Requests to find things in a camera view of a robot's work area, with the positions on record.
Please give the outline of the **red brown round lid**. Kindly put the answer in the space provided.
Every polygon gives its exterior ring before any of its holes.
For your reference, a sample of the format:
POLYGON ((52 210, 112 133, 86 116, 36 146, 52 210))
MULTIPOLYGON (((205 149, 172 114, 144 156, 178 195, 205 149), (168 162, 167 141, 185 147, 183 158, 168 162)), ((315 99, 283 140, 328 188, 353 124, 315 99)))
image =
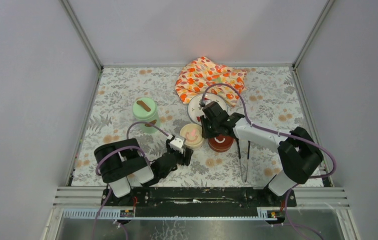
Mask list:
POLYGON ((234 138, 230 136, 219 135, 208 139, 208 145, 210 148, 219 153, 228 151, 234 143, 234 138))

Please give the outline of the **cream lid pink handle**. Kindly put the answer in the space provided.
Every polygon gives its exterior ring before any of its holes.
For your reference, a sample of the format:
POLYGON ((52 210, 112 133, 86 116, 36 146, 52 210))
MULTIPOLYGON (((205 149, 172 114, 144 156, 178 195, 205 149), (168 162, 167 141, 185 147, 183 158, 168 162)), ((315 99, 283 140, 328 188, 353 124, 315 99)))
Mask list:
POLYGON ((204 143, 202 127, 198 124, 184 125, 180 130, 180 136, 185 138, 185 145, 193 150, 200 148, 204 143))

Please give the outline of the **green container cup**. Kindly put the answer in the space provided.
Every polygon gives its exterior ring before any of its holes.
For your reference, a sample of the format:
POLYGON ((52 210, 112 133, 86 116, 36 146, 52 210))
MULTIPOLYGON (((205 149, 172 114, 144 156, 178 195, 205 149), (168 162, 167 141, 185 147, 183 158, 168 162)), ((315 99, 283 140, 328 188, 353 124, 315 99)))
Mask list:
POLYGON ((138 123, 137 127, 146 134, 153 134, 158 131, 153 126, 161 127, 160 118, 157 113, 147 119, 138 119, 138 121, 143 123, 138 123))

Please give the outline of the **green lid brown handle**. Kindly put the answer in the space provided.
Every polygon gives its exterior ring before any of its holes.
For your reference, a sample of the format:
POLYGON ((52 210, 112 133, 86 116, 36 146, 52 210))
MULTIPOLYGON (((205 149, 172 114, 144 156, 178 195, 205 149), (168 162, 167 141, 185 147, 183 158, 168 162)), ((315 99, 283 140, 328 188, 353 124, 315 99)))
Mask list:
POLYGON ((157 113, 157 105, 151 98, 142 97, 133 103, 132 113, 138 120, 147 120, 157 113))

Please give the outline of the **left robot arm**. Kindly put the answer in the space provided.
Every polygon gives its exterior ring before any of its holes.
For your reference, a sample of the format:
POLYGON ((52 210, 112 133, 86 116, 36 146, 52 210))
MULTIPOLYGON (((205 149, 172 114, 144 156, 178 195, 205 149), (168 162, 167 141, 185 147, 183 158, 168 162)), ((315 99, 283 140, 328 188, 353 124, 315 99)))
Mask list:
POLYGON ((178 166, 189 166, 193 149, 185 140, 172 136, 166 140, 166 152, 155 160, 148 160, 135 138, 104 144, 94 150, 96 175, 112 190, 117 204, 127 205, 132 198, 128 176, 133 174, 143 187, 150 187, 165 179, 178 166))

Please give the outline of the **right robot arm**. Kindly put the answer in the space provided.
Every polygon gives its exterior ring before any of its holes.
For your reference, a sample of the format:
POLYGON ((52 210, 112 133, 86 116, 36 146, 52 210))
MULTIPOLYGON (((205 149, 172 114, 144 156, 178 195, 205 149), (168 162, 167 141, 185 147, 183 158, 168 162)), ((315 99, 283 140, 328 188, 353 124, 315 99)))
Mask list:
POLYGON ((264 201, 276 206, 283 195, 296 184, 304 184, 323 161, 324 157, 309 133, 297 127, 289 133, 249 123, 240 113, 228 114, 217 102, 200 103, 203 115, 203 137, 232 137, 269 148, 279 155, 282 170, 266 185, 264 201))

